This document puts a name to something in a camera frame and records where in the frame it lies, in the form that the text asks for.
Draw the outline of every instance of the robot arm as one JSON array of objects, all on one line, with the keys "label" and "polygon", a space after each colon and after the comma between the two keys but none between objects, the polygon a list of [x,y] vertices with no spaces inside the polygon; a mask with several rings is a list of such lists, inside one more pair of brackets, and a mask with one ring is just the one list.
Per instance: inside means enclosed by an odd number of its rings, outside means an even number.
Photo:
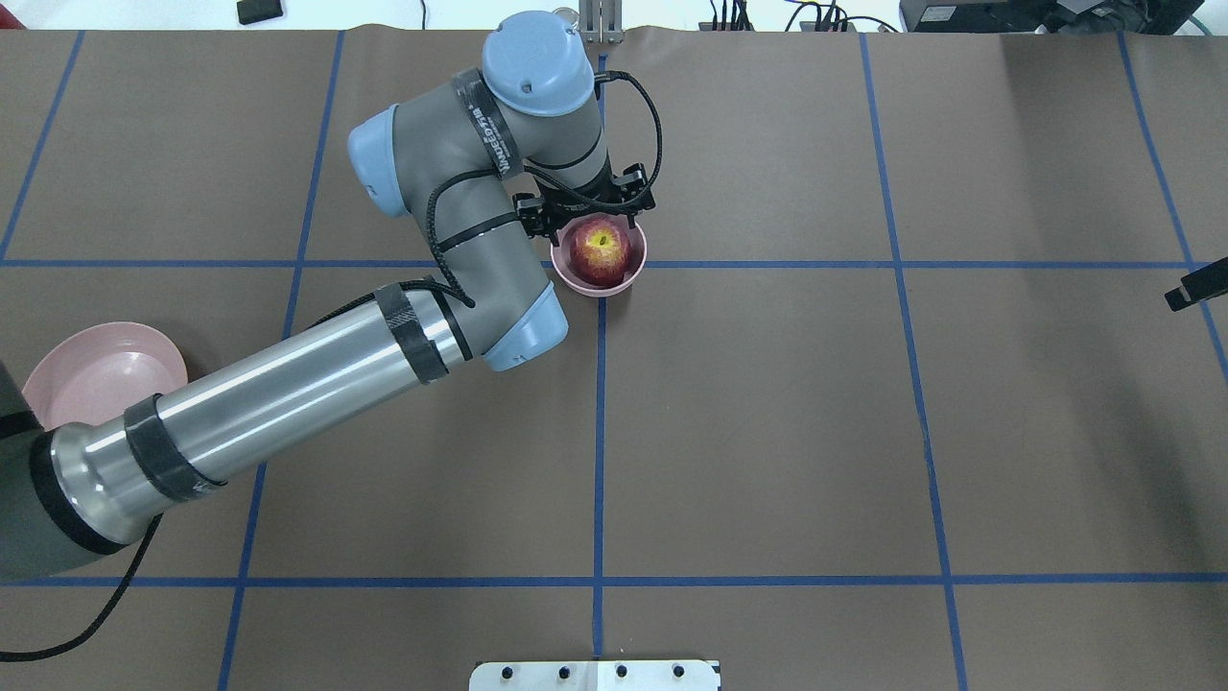
[{"label": "robot arm", "polygon": [[[174,504],[474,356],[506,371],[562,340],[566,318],[522,221],[550,234],[593,209],[648,209],[651,179],[642,167],[612,177],[594,75],[561,18],[510,17],[483,68],[349,139],[372,200],[418,217],[443,280],[384,286],[97,427],[43,432],[0,368],[0,583],[114,554]],[[501,178],[524,160],[553,182],[513,204]]]}]

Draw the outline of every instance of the bowl rim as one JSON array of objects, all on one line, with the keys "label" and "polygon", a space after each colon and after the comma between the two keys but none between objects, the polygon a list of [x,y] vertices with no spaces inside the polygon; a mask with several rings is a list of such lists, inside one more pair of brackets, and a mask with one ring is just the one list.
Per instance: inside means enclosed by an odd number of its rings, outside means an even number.
[{"label": "bowl rim", "polygon": [[604,211],[597,211],[593,214],[587,214],[583,216],[571,218],[570,221],[567,221],[567,225],[562,226],[562,228],[559,231],[559,245],[558,247],[555,247],[554,244],[550,245],[550,265],[554,266],[554,271],[559,274],[559,277],[562,279],[562,281],[567,285],[567,287],[571,287],[576,292],[580,292],[581,295],[585,295],[587,297],[609,297],[612,295],[618,295],[619,292],[630,287],[631,282],[636,279],[636,276],[639,276],[640,272],[643,271],[643,266],[648,260],[648,238],[647,234],[643,232],[643,226],[640,225],[639,218],[636,218],[634,223],[628,226],[628,232],[631,234],[631,244],[635,245],[636,243],[639,243],[640,260],[636,261],[635,268],[628,269],[626,272],[623,274],[623,282],[619,282],[618,285],[614,285],[612,287],[598,287],[591,282],[581,280],[578,276],[572,277],[571,275],[569,275],[570,272],[572,272],[570,268],[566,271],[559,269],[559,264],[566,260],[565,258],[566,255],[564,253],[566,250],[566,238],[570,236],[571,231],[575,228],[577,223],[587,221],[593,216],[621,218],[624,223],[626,222],[626,216],[621,215],[616,216],[614,214],[607,214]]}]

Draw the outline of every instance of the red apple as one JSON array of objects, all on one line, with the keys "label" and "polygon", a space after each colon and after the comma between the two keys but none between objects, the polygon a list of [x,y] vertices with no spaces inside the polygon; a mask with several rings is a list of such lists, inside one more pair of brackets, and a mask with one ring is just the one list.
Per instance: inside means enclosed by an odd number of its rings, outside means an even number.
[{"label": "red apple", "polygon": [[571,270],[602,287],[623,282],[631,265],[631,239],[619,217],[594,216],[571,232]]}]

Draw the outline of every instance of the pink bowl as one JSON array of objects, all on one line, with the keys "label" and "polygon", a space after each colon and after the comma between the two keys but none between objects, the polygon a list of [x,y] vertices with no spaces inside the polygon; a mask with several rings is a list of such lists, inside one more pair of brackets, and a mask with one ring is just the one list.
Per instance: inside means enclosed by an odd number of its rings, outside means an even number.
[{"label": "pink bowl", "polygon": [[[623,275],[623,282],[615,285],[614,287],[593,285],[592,282],[588,282],[576,275],[576,271],[571,269],[571,250],[569,244],[571,233],[580,223],[592,218],[593,216],[605,216],[613,222],[619,223],[626,230],[628,239],[631,241],[631,268]],[[562,226],[562,230],[559,231],[559,245],[550,247],[550,263],[554,264],[554,270],[559,271],[559,277],[561,277],[562,281],[576,292],[589,297],[609,297],[610,295],[618,295],[628,287],[631,287],[631,281],[635,280],[635,276],[640,275],[640,271],[643,270],[643,261],[646,261],[647,258],[648,241],[643,236],[643,228],[640,227],[640,223],[637,222],[632,227],[626,227],[626,216],[612,216],[609,214],[591,214],[578,218],[572,218],[571,222]]]},{"label": "pink bowl", "polygon": [[22,394],[38,422],[52,430],[68,422],[101,425],[185,384],[183,356],[161,330],[111,322],[56,345],[29,374]]}]

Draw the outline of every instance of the black cable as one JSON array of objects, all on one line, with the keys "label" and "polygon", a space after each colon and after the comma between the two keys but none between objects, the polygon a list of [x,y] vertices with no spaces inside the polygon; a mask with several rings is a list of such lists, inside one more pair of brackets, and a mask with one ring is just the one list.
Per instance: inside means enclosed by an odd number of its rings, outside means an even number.
[{"label": "black cable", "polygon": [[604,72],[600,72],[598,76],[602,75],[604,75],[605,81],[630,82],[631,86],[634,86],[635,90],[640,92],[640,96],[643,97],[643,102],[648,106],[648,112],[652,113],[652,126],[656,128],[657,130],[657,160],[652,164],[652,173],[648,176],[648,180],[645,183],[643,189],[637,191],[635,196],[631,196],[626,201],[610,204],[608,201],[602,201],[599,199],[591,199],[588,196],[585,196],[580,191],[576,191],[575,189],[567,187],[566,184],[560,182],[556,177],[551,176],[550,173],[545,172],[544,169],[537,166],[526,164],[524,169],[533,177],[553,187],[559,188],[560,191],[562,191],[575,201],[580,201],[581,204],[591,206],[598,211],[605,211],[607,214],[615,214],[615,215],[626,214],[636,210],[635,205],[643,198],[645,194],[648,194],[648,191],[652,189],[652,184],[657,182],[657,173],[661,172],[661,155],[662,155],[661,113],[657,112],[657,104],[652,102],[652,97],[650,97],[648,92],[643,90],[643,85],[640,83],[640,81],[636,80],[630,74],[616,70],[607,70]]},{"label": "black cable", "polygon": [[119,579],[119,585],[115,592],[111,594],[111,599],[107,600],[107,605],[102,608],[102,611],[95,617],[93,622],[86,627],[76,638],[60,643],[59,646],[53,646],[50,648],[44,648],[42,650],[31,650],[28,653],[9,653],[0,652],[0,663],[33,663],[38,660],[45,660],[47,658],[54,658],[55,655],[61,655],[69,650],[76,648],[77,646],[85,643],[95,633],[102,628],[103,622],[111,616],[112,610],[119,604],[119,599],[124,596],[124,592],[133,583],[133,577],[136,576],[138,567],[141,566],[141,560],[145,558],[145,551],[150,547],[150,541],[154,540],[154,534],[157,533],[158,524],[162,523],[162,517],[156,515],[154,520],[150,522],[150,527],[145,529],[145,538],[141,539],[140,547],[136,549],[136,554],[133,555],[133,563],[128,565],[128,571],[124,572],[124,577]]},{"label": "black cable", "polygon": [[826,5],[819,5],[818,2],[798,2],[797,9],[793,10],[793,16],[788,17],[788,23],[785,25],[785,31],[793,28],[793,21],[797,20],[797,15],[801,15],[802,10],[807,7],[814,7],[814,23],[817,25],[819,18],[823,16],[823,7],[825,6]]},{"label": "black cable", "polygon": [[478,171],[468,171],[459,174],[454,174],[449,177],[447,180],[445,180],[443,184],[436,187],[431,191],[431,195],[426,199],[426,245],[431,249],[431,257],[435,257],[435,263],[440,265],[440,272],[443,274],[443,280],[447,280],[448,285],[451,285],[452,288],[456,290],[456,293],[453,296],[457,299],[460,299],[460,302],[469,308],[473,308],[473,306],[476,304],[476,302],[474,302],[473,297],[469,297],[469,295],[465,293],[464,288],[460,287],[460,281],[457,280],[457,276],[452,272],[452,269],[448,268],[447,259],[443,258],[443,252],[440,249],[440,242],[435,236],[435,206],[440,201],[440,195],[447,191],[452,185],[462,183],[467,179],[474,179],[478,177],[490,177],[497,174],[499,172],[495,168],[483,168]]},{"label": "black cable", "polygon": [[841,23],[844,25],[844,28],[840,29],[840,31],[849,31],[849,22],[851,22],[853,20],[867,20],[867,21],[871,21],[871,22],[878,22],[879,25],[885,26],[887,31],[889,31],[892,33],[899,33],[898,28],[895,28],[894,26],[884,22],[883,20],[880,20],[878,17],[867,17],[865,15],[857,15],[856,17],[849,17],[849,16],[846,16],[844,20],[841,20]]},{"label": "black cable", "polygon": [[[845,9],[841,7],[840,5],[836,5],[836,17],[835,17],[835,21],[831,23],[830,27],[828,27],[828,29],[829,31],[836,29],[836,27],[840,26],[840,22],[844,21],[847,17],[849,17],[849,12],[846,12]],[[847,26],[845,27],[845,29],[840,29],[840,31],[847,31]]]},{"label": "black cable", "polygon": [[824,15],[824,17],[823,17],[823,21],[820,21],[819,23],[814,25],[814,31],[829,31],[834,26],[834,23],[831,21],[833,17],[837,17],[839,16],[839,15],[836,15],[836,10],[839,10],[839,9],[840,9],[840,6],[836,5],[835,1],[833,0],[831,5],[828,7],[828,14]]},{"label": "black cable", "polygon": [[747,15],[747,0],[733,0],[733,2],[734,5],[742,5],[742,14],[739,15],[740,31],[754,31],[755,25],[750,23],[750,16]]}]

